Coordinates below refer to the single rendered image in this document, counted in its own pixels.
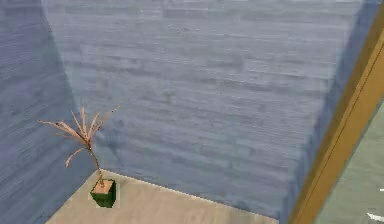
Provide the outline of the brown wooden door frame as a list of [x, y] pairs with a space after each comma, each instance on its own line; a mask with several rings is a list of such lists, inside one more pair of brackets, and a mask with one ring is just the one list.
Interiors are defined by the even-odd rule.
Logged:
[[314, 224], [384, 101], [384, 0], [364, 0], [283, 200], [279, 224]]

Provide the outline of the dry plant in green pot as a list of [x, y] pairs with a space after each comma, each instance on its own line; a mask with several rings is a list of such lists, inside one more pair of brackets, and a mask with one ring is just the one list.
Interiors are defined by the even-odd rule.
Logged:
[[77, 118], [72, 113], [72, 118], [76, 124], [76, 129], [65, 123], [64, 121], [44, 121], [38, 120], [38, 123], [47, 124], [60, 130], [59, 136], [63, 138], [73, 138], [78, 141], [82, 147], [71, 153], [65, 161], [65, 167], [68, 168], [72, 159], [80, 152], [87, 151], [92, 157], [97, 171], [97, 181], [91, 188], [89, 194], [95, 203], [102, 208], [112, 208], [116, 201], [117, 183], [114, 179], [105, 179], [103, 177], [102, 169], [100, 167], [98, 158], [93, 151], [93, 137], [101, 129], [105, 120], [111, 113], [116, 112], [120, 106], [116, 106], [111, 111], [105, 113], [100, 118], [100, 112], [96, 113], [91, 120], [90, 126], [87, 126], [87, 114], [85, 107], [81, 108], [80, 118]]

